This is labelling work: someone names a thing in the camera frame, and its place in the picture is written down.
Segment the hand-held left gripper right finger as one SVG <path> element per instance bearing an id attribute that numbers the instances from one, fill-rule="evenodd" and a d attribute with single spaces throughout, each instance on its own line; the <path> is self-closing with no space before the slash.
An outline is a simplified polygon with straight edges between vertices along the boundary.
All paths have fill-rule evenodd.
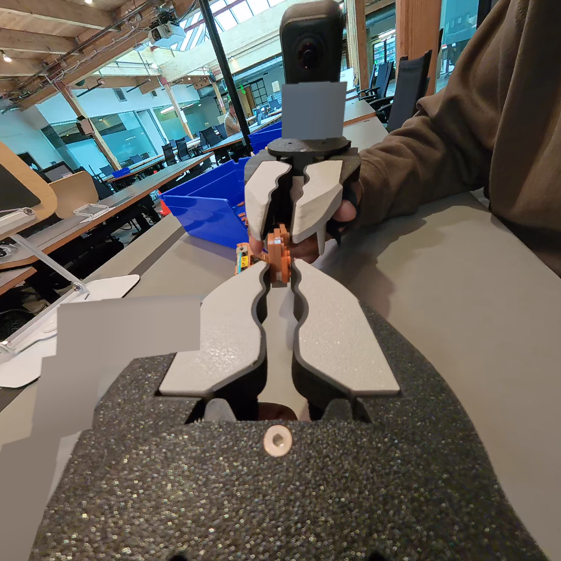
<path id="1" fill-rule="evenodd" d="M 292 379 L 305 398 L 394 395 L 400 387 L 358 299 L 301 259 L 292 265 Z"/>

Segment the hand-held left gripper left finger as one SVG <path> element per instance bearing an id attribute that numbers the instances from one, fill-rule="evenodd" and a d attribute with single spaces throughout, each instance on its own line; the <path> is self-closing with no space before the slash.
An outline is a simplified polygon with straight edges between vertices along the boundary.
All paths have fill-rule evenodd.
<path id="1" fill-rule="evenodd" d="M 268 264 L 259 262 L 214 289 L 200 307 L 200 349 L 178 352 L 159 391 L 164 396 L 256 399 L 266 383 Z"/>

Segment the blue storage bin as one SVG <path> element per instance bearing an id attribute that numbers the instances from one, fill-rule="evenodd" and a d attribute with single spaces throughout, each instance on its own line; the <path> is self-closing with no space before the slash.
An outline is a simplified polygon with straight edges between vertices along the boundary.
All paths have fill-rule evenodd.
<path id="1" fill-rule="evenodd" d="M 263 129 L 249 134 L 252 152 L 256 155 L 264 150 L 270 142 L 282 137 L 282 121 L 272 123 Z"/>
<path id="2" fill-rule="evenodd" d="M 244 168 L 230 160 L 164 192 L 160 198 L 187 233 L 233 249 L 248 242 Z"/>

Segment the orange brick assembly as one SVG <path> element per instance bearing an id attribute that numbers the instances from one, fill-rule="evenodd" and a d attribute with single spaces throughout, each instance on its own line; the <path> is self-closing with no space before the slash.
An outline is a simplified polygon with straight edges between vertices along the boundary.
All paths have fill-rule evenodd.
<path id="1" fill-rule="evenodd" d="M 271 283 L 287 284 L 291 278 L 290 235 L 285 224 L 276 225 L 267 234 L 262 260 L 269 265 Z"/>

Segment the grey desk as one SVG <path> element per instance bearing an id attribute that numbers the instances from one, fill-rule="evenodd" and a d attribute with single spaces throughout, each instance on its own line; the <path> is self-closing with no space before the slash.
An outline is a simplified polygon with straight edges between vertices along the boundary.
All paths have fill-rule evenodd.
<path id="1" fill-rule="evenodd" d="M 1 391 L 1 560 L 560 560 L 560 279 L 470 194 L 355 231 L 344 284 L 402 385 L 319 422 L 208 421 L 134 360 L 92 427 Z"/>

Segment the person's right hand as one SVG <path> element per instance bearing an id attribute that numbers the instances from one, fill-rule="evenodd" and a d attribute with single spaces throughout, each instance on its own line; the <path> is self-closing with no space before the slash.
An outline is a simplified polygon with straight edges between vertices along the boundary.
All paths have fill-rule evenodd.
<path id="1" fill-rule="evenodd" d="M 335 221 L 339 225 L 339 233 L 333 237 L 333 235 L 326 231 L 326 242 L 333 238 L 339 240 L 340 235 L 347 230 L 349 225 L 357 218 L 362 193 L 363 189 L 360 181 L 349 183 L 343 189 L 343 199 L 332 216 L 332 221 Z M 317 235 L 314 234 L 300 243 L 293 243 L 290 247 L 290 254 L 292 260 L 301 259 L 307 263 L 315 262 L 321 255 Z"/>

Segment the brick vehicle model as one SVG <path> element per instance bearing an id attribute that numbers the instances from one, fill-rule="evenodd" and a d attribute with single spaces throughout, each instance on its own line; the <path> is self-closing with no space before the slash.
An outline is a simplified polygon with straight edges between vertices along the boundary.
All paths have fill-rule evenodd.
<path id="1" fill-rule="evenodd" d="M 251 267 L 258 258 L 254 253 L 248 242 L 242 242 L 236 246 L 236 264 L 235 275 L 240 274 L 242 271 Z"/>

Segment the black mesh chair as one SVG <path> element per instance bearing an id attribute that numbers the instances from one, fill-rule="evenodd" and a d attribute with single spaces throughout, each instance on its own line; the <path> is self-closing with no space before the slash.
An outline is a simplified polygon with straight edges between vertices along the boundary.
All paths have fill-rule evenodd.
<path id="1" fill-rule="evenodd" d="M 400 58 L 396 89 L 387 121 L 388 132 L 401 128 L 416 113 L 418 100 L 426 94 L 431 57 L 430 49 L 417 59 Z"/>

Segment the black pole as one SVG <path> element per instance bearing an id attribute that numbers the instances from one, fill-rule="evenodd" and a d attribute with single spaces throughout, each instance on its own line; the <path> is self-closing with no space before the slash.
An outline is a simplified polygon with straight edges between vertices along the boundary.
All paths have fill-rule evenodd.
<path id="1" fill-rule="evenodd" d="M 217 61 L 218 64 L 220 66 L 221 69 L 221 73 L 223 76 L 223 79 L 226 83 L 227 86 L 227 91 L 228 94 L 230 96 L 231 101 L 233 102 L 233 108 L 235 109 L 236 112 L 236 116 L 237 119 L 239 121 L 239 125 L 240 125 L 240 129 L 241 129 L 241 133 L 243 136 L 243 144 L 245 146 L 245 151 L 247 155 L 250 155 L 251 151 L 252 151 L 252 147 L 250 144 L 250 139 L 249 139 L 249 134 L 250 134 L 250 130 L 249 130 L 249 126 L 246 120 L 246 116 L 245 113 L 243 111 L 243 107 L 242 107 L 242 103 L 240 101 L 240 97 L 237 93 L 237 89 L 235 86 L 235 82 L 233 80 L 230 68 L 229 68 L 229 63 L 226 57 L 226 54 L 224 52 L 224 48 L 223 45 L 221 43 L 221 39 L 215 24 L 215 19 L 214 19 L 214 15 L 211 11 L 210 8 L 210 4 L 209 1 L 198 1 L 199 3 L 199 7 L 200 7 L 200 11 L 202 13 L 202 17 L 205 21 L 206 27 L 207 27 L 207 31 L 209 33 L 209 37 L 210 40 L 212 42 L 213 48 L 214 48 L 214 52 L 215 55 L 217 57 Z"/>

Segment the wood-edged long table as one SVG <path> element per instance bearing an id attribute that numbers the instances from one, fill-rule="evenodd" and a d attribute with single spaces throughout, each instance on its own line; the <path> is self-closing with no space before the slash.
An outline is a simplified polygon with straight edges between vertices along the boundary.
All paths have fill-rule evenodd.
<path id="1" fill-rule="evenodd" d="M 25 238 L 25 241 L 31 242 L 45 254 L 50 254 L 52 251 L 59 249 L 66 243 L 92 230 L 103 221 L 107 221 L 116 214 L 123 212 L 150 193 L 157 191 L 160 186 L 178 178 L 193 167 L 208 160 L 210 156 L 211 153 L 207 153 L 166 167 L 156 174 L 126 187 L 110 196 L 105 202 L 102 202 L 103 205 L 109 207 L 109 210 L 92 221 L 79 221 L 79 217 L 77 216 L 67 218 L 31 235 L 29 238 Z"/>

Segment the ceiling projector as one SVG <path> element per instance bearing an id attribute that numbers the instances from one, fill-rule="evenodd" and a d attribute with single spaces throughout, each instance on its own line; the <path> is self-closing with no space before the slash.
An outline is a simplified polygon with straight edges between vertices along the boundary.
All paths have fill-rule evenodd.
<path id="1" fill-rule="evenodd" d="M 186 38 L 186 32 L 179 24 L 166 22 L 151 27 L 148 37 L 153 46 L 170 48 L 173 45 L 182 44 Z"/>

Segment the wooden chair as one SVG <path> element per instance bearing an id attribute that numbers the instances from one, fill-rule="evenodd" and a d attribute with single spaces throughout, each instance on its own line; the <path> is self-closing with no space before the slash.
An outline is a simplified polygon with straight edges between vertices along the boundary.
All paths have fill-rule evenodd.
<path id="1" fill-rule="evenodd" d="M 57 197 L 57 218 L 67 219 L 74 216 L 74 211 L 88 204 L 99 201 L 92 176 L 80 171 L 49 184 Z"/>

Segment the person's brown jacket torso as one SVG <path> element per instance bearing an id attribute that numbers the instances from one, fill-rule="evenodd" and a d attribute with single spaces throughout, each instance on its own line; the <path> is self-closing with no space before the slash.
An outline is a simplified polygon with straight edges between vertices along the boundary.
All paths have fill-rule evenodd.
<path id="1" fill-rule="evenodd" d="M 485 186 L 490 209 L 560 275 L 560 1 L 499 1 L 445 91 L 422 102 L 443 148 L 423 200 Z"/>

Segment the wood-edged black board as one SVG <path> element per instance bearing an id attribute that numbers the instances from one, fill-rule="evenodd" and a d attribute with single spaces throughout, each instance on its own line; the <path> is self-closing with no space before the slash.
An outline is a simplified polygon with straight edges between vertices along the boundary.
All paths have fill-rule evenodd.
<path id="1" fill-rule="evenodd" d="M 35 221 L 55 213 L 57 196 L 50 184 L 1 143 L 1 211 L 31 208 Z"/>

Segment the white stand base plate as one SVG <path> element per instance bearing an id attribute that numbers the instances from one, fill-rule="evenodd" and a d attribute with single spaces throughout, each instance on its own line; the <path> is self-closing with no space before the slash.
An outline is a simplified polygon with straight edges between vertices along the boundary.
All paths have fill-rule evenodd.
<path id="1" fill-rule="evenodd" d="M 57 311 L 73 302 L 124 297 L 139 282 L 139 275 L 98 279 L 67 292 L 29 320 L 14 334 L 1 338 L 1 388 L 24 387 L 38 379 L 43 358 L 56 354 Z"/>

